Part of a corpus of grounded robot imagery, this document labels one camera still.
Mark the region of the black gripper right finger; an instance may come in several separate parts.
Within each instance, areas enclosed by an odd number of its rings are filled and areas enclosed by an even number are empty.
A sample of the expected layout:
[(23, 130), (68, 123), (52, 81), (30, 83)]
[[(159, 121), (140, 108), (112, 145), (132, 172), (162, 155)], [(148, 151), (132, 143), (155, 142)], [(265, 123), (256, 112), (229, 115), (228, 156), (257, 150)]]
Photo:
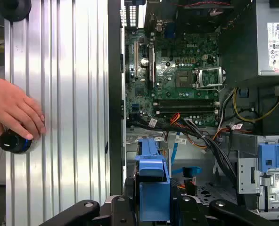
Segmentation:
[(177, 225), (274, 226), (275, 223), (223, 199), (214, 200), (203, 209), (194, 197), (185, 195), (177, 198)]

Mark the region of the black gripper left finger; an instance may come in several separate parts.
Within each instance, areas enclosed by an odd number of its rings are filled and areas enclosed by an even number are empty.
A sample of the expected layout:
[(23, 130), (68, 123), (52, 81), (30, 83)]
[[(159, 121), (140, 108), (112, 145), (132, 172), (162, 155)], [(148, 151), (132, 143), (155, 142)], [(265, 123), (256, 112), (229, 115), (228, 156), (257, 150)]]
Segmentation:
[(122, 195), (103, 204), (82, 200), (42, 223), (43, 226), (135, 226), (135, 179), (126, 178)]

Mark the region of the person's bare hand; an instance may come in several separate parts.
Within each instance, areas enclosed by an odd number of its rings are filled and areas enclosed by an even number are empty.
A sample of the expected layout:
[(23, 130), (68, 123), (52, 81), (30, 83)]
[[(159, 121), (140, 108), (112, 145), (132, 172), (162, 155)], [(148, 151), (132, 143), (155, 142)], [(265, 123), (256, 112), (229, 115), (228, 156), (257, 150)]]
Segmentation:
[(0, 78), (0, 135), (8, 128), (25, 139), (38, 139), (46, 133), (44, 121), (36, 100), (18, 86)]

